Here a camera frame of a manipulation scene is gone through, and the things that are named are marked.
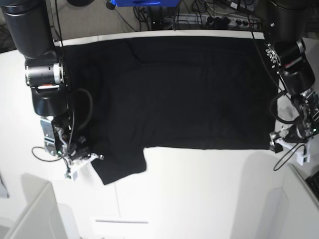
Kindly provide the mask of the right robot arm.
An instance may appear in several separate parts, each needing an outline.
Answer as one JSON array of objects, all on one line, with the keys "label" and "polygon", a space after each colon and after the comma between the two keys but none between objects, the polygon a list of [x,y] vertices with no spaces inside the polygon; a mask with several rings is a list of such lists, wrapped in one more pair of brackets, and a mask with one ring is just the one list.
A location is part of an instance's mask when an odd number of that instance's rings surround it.
[{"label": "right robot arm", "polygon": [[93,98],[88,90],[71,89],[64,45],[54,43],[46,2],[2,0],[0,8],[17,50],[25,57],[25,81],[40,116],[43,149],[64,161],[67,174],[95,159],[103,160],[84,136],[75,136],[92,117]]}]

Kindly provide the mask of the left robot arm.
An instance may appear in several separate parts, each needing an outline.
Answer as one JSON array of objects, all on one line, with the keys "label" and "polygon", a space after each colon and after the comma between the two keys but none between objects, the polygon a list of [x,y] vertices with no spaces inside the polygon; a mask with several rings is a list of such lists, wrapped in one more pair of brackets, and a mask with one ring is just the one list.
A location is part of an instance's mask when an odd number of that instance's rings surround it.
[{"label": "left robot arm", "polygon": [[277,74],[285,88],[270,101],[269,111],[273,111],[278,98],[289,94],[292,106],[299,113],[291,121],[272,114],[276,120],[289,125],[286,136],[281,136],[279,132],[270,133],[270,149],[275,153],[283,151],[279,139],[286,143],[306,143],[319,132],[319,97],[313,89],[315,75],[307,60],[302,39],[312,4],[311,0],[267,1],[270,43],[266,52],[278,68]]}]

